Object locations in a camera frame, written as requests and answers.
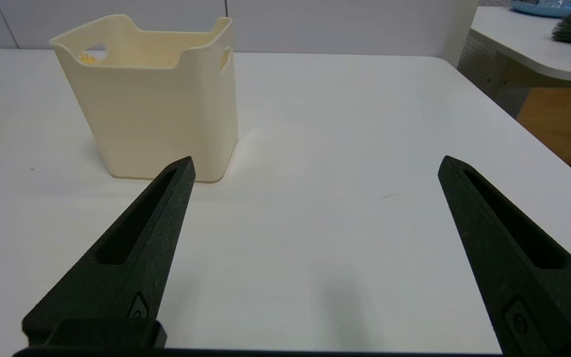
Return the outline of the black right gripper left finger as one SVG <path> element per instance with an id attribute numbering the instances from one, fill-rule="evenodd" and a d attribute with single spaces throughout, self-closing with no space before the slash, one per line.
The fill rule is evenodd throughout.
<path id="1" fill-rule="evenodd" d="M 169 164 L 22 320 L 30 348 L 162 348 L 157 314 L 195 168 Z"/>

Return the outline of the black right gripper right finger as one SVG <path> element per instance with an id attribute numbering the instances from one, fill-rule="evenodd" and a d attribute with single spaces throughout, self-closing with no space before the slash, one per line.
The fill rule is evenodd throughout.
<path id="1" fill-rule="evenodd" d="M 571 357 L 571 254 L 464 161 L 438 180 L 502 353 Z"/>

